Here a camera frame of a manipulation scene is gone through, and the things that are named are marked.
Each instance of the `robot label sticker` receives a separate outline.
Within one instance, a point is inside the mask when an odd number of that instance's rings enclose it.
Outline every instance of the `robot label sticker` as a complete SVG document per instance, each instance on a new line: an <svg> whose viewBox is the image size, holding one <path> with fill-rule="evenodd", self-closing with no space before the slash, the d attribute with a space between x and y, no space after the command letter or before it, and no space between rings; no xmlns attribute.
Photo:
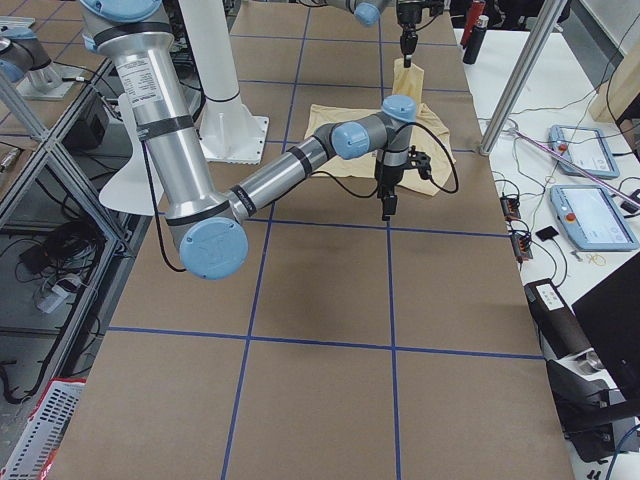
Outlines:
<svg viewBox="0 0 640 480"><path fill-rule="evenodd" d="M164 99L148 58L124 63L117 68L132 107L140 107Z"/></svg>

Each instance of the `small electronic device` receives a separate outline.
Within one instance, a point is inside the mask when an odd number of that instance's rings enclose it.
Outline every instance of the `small electronic device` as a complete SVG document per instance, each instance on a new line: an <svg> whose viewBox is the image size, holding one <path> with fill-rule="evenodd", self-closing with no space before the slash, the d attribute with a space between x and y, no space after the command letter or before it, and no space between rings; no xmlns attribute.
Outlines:
<svg viewBox="0 0 640 480"><path fill-rule="evenodd" d="M82 280L75 273L68 273L60 278L51 287L51 290L41 298L36 307L43 313L51 313L66 300L66 298L78 291Z"/></svg>
<svg viewBox="0 0 640 480"><path fill-rule="evenodd" d="M549 130L549 141L557 153L598 178L620 176L613 154L599 128L553 125ZM560 168L567 175L580 175L562 163Z"/></svg>
<svg viewBox="0 0 640 480"><path fill-rule="evenodd" d="M591 348L569 305L550 279L527 283L524 292L531 316L558 358Z"/></svg>
<svg viewBox="0 0 640 480"><path fill-rule="evenodd" d="M558 220L578 250L628 252L640 245L607 191L596 185L554 185Z"/></svg>

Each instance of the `metal pole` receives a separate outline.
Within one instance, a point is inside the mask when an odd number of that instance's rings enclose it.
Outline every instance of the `metal pole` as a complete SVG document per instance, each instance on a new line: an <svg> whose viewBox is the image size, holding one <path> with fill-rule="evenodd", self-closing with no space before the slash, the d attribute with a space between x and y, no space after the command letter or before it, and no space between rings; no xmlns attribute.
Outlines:
<svg viewBox="0 0 640 480"><path fill-rule="evenodd" d="M26 104L20 93L11 84L6 75L0 70L0 100L24 125L29 135L34 140L44 141L47 138L47 127L33 113L29 105Z"/></svg>
<svg viewBox="0 0 640 480"><path fill-rule="evenodd" d="M549 35L553 31L556 20L560 16L567 0L546 0L538 16L538 20L529 34L527 43L525 43L518 62L516 63L511 77L507 82L500 101L496 106L491 121L487 126L487 130L482 137L479 152L481 155L489 155L493 146L498 140L500 131L504 127L507 117L513 111L513 107L520 96L520 92L524 88L533 66L535 65L542 49L547 43Z"/></svg>
<svg viewBox="0 0 640 480"><path fill-rule="evenodd" d="M516 130L515 128L512 128L509 130L510 133L513 133L516 137L521 138L522 140L526 141L527 143L529 143L530 145L533 145L534 147L542 150L545 153L548 153L549 155L551 155L555 160L557 160L560 163L563 163L564 165L566 165L567 167L572 168L573 170L577 171L580 175L582 175L585 178L588 178L589 180L591 180L594 183L597 183L598 185L606 188L607 190L609 190L611 193L613 193L614 195L617 195L618 197L622 198L624 201L629 202L631 205L633 205L636 208L640 208L640 203L638 203L638 201L634 200L633 198L631 198L630 196L622 193L620 190L618 190L615 187L612 187L611 185L609 185L607 182L605 182L604 180L599 179L598 177L590 174L589 172L587 172L584 168L570 162L569 160L567 160L566 158L564 158L562 155L559 155L555 150L547 147L546 145L542 145L541 143L536 142L534 139L527 137L524 133L519 132L518 130Z"/></svg>

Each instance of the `white label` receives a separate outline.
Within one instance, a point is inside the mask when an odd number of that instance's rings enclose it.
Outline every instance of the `white label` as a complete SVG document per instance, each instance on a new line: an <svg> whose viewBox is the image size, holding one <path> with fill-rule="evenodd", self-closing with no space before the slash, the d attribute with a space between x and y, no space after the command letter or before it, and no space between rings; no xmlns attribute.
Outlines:
<svg viewBox="0 0 640 480"><path fill-rule="evenodd" d="M132 107L164 99L149 59L141 58L120 65L118 74Z"/></svg>
<svg viewBox="0 0 640 480"><path fill-rule="evenodd" d="M551 285L538 285L536 288L538 289L540 298L542 298L542 301L549 310L558 310L559 308L564 307L562 300L560 300L558 294L556 294L556 291Z"/></svg>

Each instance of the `blue joint cap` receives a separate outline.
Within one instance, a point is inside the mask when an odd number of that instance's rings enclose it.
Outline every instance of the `blue joint cap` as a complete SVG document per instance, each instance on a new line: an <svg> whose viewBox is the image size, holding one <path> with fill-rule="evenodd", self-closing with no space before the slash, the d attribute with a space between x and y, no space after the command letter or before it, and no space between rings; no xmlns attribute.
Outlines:
<svg viewBox="0 0 640 480"><path fill-rule="evenodd" d="M416 110L416 102L406 95L391 95L382 102L382 111L401 122L415 122Z"/></svg>
<svg viewBox="0 0 640 480"><path fill-rule="evenodd" d="M2 36L9 40L34 40L38 37L27 27L13 27L2 32Z"/></svg>
<svg viewBox="0 0 640 480"><path fill-rule="evenodd" d="M356 7L354 15L365 27L370 27L380 20L380 10L371 3L361 3Z"/></svg>
<svg viewBox="0 0 640 480"><path fill-rule="evenodd" d="M180 242L180 260L194 275L219 280L235 273L249 252L249 241L239 223L212 217L191 227Z"/></svg>
<svg viewBox="0 0 640 480"><path fill-rule="evenodd" d="M4 73L11 83L22 80L24 72L11 62L0 60L0 70Z"/></svg>
<svg viewBox="0 0 640 480"><path fill-rule="evenodd" d="M98 52L98 46L96 45L96 42L93 38L85 34L82 34L82 39L84 40L84 48L86 48L87 50L93 53Z"/></svg>
<svg viewBox="0 0 640 480"><path fill-rule="evenodd" d="M331 144L345 160L358 158L369 151L369 133L356 122L346 122L333 129Z"/></svg>
<svg viewBox="0 0 640 480"><path fill-rule="evenodd" d="M161 0L80 0L89 11L117 23L146 20L162 6Z"/></svg>

